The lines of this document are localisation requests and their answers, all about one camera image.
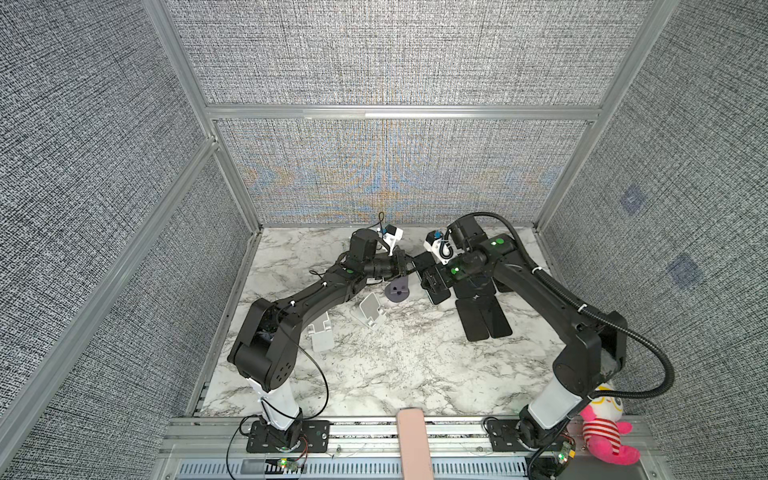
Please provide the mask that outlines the black phone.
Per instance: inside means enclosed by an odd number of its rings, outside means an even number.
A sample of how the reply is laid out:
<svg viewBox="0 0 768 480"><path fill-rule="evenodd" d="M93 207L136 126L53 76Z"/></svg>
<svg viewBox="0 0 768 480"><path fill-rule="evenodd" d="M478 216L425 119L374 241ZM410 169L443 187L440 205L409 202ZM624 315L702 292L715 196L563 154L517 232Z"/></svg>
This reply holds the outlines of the black phone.
<svg viewBox="0 0 768 480"><path fill-rule="evenodd" d="M433 305L439 305L451 296L450 287L445 283L438 263L430 252L423 252L413 259L421 288L427 293Z"/></svg>
<svg viewBox="0 0 768 480"><path fill-rule="evenodd" d="M491 338L511 336L513 331L496 296L478 299L480 313Z"/></svg>
<svg viewBox="0 0 768 480"><path fill-rule="evenodd" d="M485 298L457 299L455 305L466 339L469 342L478 342L490 337L484 319Z"/></svg>
<svg viewBox="0 0 768 480"><path fill-rule="evenodd" d="M492 278L473 276L458 281L453 286L457 299L474 299L476 297L494 296L496 287Z"/></svg>

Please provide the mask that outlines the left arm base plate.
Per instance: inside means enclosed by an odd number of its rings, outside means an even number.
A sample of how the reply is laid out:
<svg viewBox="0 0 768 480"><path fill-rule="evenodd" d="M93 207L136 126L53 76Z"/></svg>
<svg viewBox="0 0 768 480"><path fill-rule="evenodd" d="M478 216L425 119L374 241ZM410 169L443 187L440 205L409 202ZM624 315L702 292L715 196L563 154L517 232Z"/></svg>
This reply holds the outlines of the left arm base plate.
<svg viewBox="0 0 768 480"><path fill-rule="evenodd" d="M250 423L247 453L287 453L298 455L307 453L326 453L330 438L329 421L311 420L279 430L263 421Z"/></svg>

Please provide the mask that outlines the purple round phone stand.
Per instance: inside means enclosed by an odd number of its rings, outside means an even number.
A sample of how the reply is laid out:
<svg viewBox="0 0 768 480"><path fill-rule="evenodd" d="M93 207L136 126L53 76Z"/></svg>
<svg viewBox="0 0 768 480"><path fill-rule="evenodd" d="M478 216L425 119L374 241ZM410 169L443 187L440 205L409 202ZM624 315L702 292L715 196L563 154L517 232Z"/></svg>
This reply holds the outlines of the purple round phone stand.
<svg viewBox="0 0 768 480"><path fill-rule="evenodd" d="M401 303L410 296L409 278L407 276L392 280L384 290L386 298L393 303Z"/></svg>

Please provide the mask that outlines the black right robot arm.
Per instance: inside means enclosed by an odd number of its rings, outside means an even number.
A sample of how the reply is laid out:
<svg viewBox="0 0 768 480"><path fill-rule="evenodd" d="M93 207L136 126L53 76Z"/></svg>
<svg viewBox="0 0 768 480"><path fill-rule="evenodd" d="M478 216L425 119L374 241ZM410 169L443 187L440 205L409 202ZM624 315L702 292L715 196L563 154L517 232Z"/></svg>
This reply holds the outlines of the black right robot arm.
<svg viewBox="0 0 768 480"><path fill-rule="evenodd" d="M442 262L426 252L415 265L434 304L455 295L468 340L510 335L496 298L506 290L528 303L560 338L563 349L552 364L552 380L519 414L518 437L528 449L550 445L623 366L626 320L618 313L590 312L532 260L514 234L464 236L450 260Z"/></svg>

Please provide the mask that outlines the pink bar front centre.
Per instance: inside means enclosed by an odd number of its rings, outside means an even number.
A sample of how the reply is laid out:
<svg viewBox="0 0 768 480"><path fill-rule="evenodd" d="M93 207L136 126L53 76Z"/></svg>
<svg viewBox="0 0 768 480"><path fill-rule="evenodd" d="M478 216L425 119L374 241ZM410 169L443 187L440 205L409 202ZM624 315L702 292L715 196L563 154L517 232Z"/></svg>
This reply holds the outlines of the pink bar front centre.
<svg viewBox="0 0 768 480"><path fill-rule="evenodd" d="M406 408L396 415L397 436L405 480L433 480L431 453L424 413Z"/></svg>

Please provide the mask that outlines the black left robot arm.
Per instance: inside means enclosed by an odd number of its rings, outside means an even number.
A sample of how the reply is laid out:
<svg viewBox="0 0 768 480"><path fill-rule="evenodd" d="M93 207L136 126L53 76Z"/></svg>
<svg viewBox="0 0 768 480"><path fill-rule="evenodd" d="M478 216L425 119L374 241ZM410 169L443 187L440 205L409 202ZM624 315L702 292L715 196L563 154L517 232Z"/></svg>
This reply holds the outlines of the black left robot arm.
<svg viewBox="0 0 768 480"><path fill-rule="evenodd" d="M279 446L297 447L302 423L313 418L296 404L289 385L303 351L304 330L331 308L353 299L370 279L390 281L410 275L413 262L400 248L393 255L375 254L361 262L350 260L344 252L302 291L276 301L261 298L250 305L227 361L255 384L261 404L258 416Z"/></svg>

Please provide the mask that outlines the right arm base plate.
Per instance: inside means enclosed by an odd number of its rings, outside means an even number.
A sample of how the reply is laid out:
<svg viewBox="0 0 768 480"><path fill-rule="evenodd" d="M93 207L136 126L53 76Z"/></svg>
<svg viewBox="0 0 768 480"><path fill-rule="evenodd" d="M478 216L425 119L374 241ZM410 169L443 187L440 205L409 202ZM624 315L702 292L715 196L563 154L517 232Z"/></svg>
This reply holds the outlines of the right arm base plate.
<svg viewBox="0 0 768 480"><path fill-rule="evenodd" d="M481 427L485 431L495 453L534 452L520 437L518 419L500 419L495 416L485 417Z"/></svg>

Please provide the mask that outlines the white front phone stand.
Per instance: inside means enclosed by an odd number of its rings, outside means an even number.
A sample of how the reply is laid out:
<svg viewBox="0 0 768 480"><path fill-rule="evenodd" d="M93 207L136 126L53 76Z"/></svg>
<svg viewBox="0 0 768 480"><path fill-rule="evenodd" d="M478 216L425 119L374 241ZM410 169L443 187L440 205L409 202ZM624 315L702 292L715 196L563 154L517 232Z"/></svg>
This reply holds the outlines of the white front phone stand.
<svg viewBox="0 0 768 480"><path fill-rule="evenodd" d="M352 310L352 317L367 328L374 328L386 315L380 303L379 297L369 293Z"/></svg>

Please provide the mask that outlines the pink plush toy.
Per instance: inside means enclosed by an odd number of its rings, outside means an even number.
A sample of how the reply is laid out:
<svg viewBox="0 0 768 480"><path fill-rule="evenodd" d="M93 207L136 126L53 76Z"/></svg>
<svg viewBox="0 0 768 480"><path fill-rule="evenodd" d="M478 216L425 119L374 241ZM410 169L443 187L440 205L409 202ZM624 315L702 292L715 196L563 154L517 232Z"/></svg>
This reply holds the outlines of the pink plush toy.
<svg viewBox="0 0 768 480"><path fill-rule="evenodd" d="M622 421L624 409L620 398L602 396L592 400L581 412L582 435L587 450L595 458L613 465L637 463L641 452L622 443L622 436L633 427Z"/></svg>

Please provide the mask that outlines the aluminium front rail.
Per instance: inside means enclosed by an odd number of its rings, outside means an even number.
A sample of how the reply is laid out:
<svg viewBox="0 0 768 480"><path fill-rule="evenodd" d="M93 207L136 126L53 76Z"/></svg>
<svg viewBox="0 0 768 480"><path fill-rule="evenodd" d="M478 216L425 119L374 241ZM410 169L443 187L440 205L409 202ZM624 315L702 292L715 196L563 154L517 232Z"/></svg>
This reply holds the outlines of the aluminium front rail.
<svg viewBox="0 0 768 480"><path fill-rule="evenodd" d="M574 420L569 435L576 456L564 479L671 479L672 469L647 423L630 416L625 444L637 448L631 466L609 465L591 456ZM399 479L400 445L394 417L331 417L321 441L327 449L300 453L249 453L237 418L181 418L171 422L151 470L153 479ZM478 416L425 419L432 470L437 479L523 479L526 453L496 452Z"/></svg>

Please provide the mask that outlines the white folding phone stand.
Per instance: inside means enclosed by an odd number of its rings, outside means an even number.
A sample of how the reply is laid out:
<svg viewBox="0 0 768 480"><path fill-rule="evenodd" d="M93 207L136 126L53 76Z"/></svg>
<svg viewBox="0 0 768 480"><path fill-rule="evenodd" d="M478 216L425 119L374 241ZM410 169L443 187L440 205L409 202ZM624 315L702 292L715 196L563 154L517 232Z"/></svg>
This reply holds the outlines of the white folding phone stand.
<svg viewBox="0 0 768 480"><path fill-rule="evenodd" d="M312 349L316 353L332 350L335 347L335 337L332 323L327 312L312 321L307 327Z"/></svg>

